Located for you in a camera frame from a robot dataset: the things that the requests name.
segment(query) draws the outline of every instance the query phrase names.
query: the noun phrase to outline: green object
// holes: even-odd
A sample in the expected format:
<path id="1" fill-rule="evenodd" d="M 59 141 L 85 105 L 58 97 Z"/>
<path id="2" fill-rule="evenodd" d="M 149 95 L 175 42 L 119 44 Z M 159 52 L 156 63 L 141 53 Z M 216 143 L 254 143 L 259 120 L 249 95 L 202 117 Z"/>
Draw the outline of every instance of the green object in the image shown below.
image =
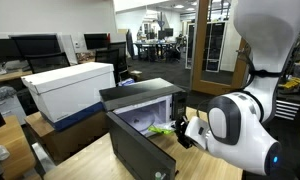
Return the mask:
<path id="1" fill-rule="evenodd" d="M 173 130 L 158 128 L 158 127 L 155 127 L 154 125 L 149 126 L 148 130 L 151 131 L 151 132 L 156 132 L 156 133 L 161 133 L 161 134 L 172 134 L 172 133 L 174 133 Z"/>

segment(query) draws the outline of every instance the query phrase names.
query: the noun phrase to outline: box lid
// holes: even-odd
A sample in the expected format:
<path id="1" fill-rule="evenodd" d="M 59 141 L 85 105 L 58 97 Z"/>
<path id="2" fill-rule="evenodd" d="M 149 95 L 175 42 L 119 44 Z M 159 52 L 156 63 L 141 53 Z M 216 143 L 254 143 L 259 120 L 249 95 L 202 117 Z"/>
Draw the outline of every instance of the box lid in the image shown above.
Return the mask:
<path id="1" fill-rule="evenodd" d="M 37 94 L 75 84 L 113 71 L 112 64 L 90 62 L 43 73 L 23 76 L 22 82 Z"/>
<path id="2" fill-rule="evenodd" d="M 103 89 L 99 92 L 105 109 L 107 111 L 112 111 L 118 108 L 147 102 L 176 92 L 184 92 L 184 90 L 161 78 L 156 78 L 131 84 L 129 86 Z"/>

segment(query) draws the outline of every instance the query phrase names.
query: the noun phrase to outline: ceiling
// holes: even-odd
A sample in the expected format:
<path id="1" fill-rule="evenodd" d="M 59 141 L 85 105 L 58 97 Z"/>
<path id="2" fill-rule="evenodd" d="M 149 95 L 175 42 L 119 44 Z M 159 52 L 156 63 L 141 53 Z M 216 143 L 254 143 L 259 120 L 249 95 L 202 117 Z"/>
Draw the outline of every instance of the ceiling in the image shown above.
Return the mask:
<path id="1" fill-rule="evenodd" d="M 151 10 L 168 10 L 173 12 L 178 12 L 180 14 L 184 13 L 193 13 L 196 11 L 196 7 L 192 5 L 193 2 L 196 2 L 196 0 L 170 0 L 166 2 L 156 3 L 148 5 L 147 8 Z M 229 3 L 231 3 L 231 0 L 224 0 L 224 7 L 227 8 Z M 174 8 L 176 5 L 183 5 L 183 8 L 177 9 Z M 213 0 L 212 2 L 212 9 L 221 9 L 221 0 Z"/>

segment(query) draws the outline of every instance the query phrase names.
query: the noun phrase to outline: microwave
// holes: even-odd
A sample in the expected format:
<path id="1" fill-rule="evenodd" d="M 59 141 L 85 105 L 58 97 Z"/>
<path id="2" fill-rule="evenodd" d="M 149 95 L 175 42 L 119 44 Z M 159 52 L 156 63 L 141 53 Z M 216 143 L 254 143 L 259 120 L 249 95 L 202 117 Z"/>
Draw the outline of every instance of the microwave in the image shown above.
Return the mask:
<path id="1" fill-rule="evenodd" d="M 148 137 L 148 127 L 169 123 L 185 116 L 187 93 L 161 79 L 142 81 L 128 86 L 100 90 L 106 111 Z"/>

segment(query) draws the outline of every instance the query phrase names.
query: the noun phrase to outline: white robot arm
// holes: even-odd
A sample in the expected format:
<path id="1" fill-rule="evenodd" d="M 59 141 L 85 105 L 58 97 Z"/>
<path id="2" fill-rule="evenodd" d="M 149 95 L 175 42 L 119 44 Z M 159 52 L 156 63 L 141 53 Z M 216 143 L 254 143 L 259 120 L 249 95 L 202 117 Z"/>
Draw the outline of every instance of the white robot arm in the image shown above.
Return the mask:
<path id="1" fill-rule="evenodd" d="M 208 104 L 209 123 L 194 117 L 176 123 L 179 142 L 260 175 L 278 161 L 280 144 L 263 128 L 276 111 L 275 90 L 300 32 L 300 0 L 239 0 L 234 14 L 238 33 L 253 54 L 253 81 Z"/>

